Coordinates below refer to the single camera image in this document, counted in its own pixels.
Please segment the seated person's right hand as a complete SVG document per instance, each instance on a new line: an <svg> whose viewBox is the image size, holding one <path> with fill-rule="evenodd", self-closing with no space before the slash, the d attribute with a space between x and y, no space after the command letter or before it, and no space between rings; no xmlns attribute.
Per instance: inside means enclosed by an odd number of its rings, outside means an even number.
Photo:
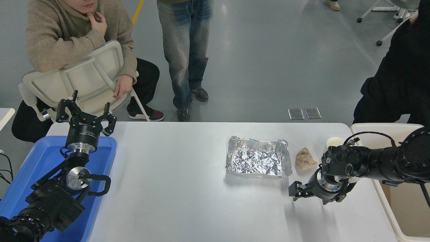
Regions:
<svg viewBox="0 0 430 242"><path fill-rule="evenodd" d="M89 12L87 13L87 16L91 22L92 29L97 30L104 37L107 30L107 23L105 17L99 12Z"/></svg>

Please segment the seated person's left hand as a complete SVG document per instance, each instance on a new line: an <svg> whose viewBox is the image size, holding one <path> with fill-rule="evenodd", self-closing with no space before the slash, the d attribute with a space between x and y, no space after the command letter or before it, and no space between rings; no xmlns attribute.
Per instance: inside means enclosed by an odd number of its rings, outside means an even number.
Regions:
<svg viewBox="0 0 430 242"><path fill-rule="evenodd" d="M116 87L114 89L113 98L122 98L125 94L132 90L133 77L129 75L120 75Z"/></svg>

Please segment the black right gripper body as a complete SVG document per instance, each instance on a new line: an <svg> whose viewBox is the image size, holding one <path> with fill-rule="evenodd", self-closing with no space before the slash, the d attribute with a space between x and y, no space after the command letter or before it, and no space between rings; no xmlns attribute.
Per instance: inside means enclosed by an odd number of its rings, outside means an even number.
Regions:
<svg viewBox="0 0 430 242"><path fill-rule="evenodd" d="M324 175L321 171L316 171L306 184L306 192L318 197L326 205L329 202L342 201L338 196L346 191L348 182L337 181L332 175Z"/></svg>

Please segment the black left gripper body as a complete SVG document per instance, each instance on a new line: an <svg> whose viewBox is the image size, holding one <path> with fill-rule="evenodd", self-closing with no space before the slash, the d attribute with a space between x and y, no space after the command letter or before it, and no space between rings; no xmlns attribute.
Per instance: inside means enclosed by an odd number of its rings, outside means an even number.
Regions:
<svg viewBox="0 0 430 242"><path fill-rule="evenodd" d="M78 143L97 146L102 126L100 122L96 122L96 119L97 117L94 115L88 115L84 118L79 116L72 117L66 146Z"/></svg>

